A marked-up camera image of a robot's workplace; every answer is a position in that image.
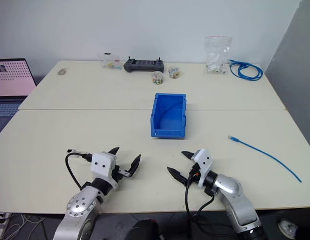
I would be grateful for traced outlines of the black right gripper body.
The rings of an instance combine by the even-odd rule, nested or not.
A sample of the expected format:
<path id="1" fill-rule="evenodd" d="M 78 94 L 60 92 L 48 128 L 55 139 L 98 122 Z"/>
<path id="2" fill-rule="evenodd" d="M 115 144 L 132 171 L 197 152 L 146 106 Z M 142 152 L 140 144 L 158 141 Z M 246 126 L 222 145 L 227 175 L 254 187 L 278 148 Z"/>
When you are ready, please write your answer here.
<path id="1" fill-rule="evenodd" d="M 200 166 L 198 163 L 195 163 L 189 172 L 189 178 L 191 182 L 198 182 L 200 179 L 201 173 L 200 173 Z"/>

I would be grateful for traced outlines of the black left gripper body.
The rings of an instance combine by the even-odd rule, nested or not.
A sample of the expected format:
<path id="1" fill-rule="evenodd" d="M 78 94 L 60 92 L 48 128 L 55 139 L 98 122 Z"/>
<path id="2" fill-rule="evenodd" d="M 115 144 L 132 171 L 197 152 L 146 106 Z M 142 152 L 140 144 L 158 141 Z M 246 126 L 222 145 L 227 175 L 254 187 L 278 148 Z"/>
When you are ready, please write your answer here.
<path id="1" fill-rule="evenodd" d="M 115 182 L 119 182 L 123 177 L 130 178 L 131 173 L 126 170 L 121 170 L 119 165 L 115 165 L 112 170 L 112 178 Z"/>

